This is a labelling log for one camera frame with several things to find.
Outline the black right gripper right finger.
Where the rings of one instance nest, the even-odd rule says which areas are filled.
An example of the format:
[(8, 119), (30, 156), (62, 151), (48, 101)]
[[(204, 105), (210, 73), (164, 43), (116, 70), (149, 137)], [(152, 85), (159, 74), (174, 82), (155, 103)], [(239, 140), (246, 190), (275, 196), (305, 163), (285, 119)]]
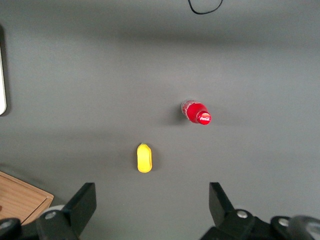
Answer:
[(244, 209), (236, 209), (218, 182), (209, 184), (209, 210), (214, 222), (215, 240), (246, 240), (255, 225), (255, 218)]

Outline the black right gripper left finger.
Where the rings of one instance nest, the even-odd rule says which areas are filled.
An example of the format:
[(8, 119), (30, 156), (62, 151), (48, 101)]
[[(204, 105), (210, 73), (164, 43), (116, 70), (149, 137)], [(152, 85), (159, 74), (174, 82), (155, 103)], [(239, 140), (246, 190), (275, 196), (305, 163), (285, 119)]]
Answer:
[(96, 208), (96, 185), (87, 182), (62, 208), (47, 210), (36, 220), (39, 239), (79, 240)]

